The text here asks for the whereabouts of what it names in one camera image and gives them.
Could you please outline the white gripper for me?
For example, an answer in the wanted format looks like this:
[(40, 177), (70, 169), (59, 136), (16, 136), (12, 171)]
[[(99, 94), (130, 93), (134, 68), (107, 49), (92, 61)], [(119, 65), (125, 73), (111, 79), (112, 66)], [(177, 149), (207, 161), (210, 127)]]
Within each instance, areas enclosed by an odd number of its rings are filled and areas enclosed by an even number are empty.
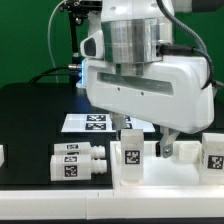
[(163, 158), (173, 155), (179, 131), (193, 134), (213, 122), (214, 98), (207, 73), (202, 57), (165, 56), (145, 64), (140, 77), (119, 74), (113, 64), (101, 60), (83, 62), (87, 97), (93, 106), (111, 111), (116, 139), (127, 128), (124, 115), (163, 126), (156, 143), (156, 156)]

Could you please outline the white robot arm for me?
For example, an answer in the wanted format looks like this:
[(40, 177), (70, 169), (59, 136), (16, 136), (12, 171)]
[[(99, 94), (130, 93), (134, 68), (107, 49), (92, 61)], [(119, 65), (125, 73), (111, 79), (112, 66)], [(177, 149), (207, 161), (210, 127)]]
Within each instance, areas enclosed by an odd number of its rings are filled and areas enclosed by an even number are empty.
[(214, 67), (199, 36), (197, 47), (173, 43), (172, 0), (101, 0), (90, 35), (81, 42), (90, 103), (111, 112), (116, 130), (132, 116), (161, 127), (157, 154), (173, 154), (178, 134), (214, 120)]

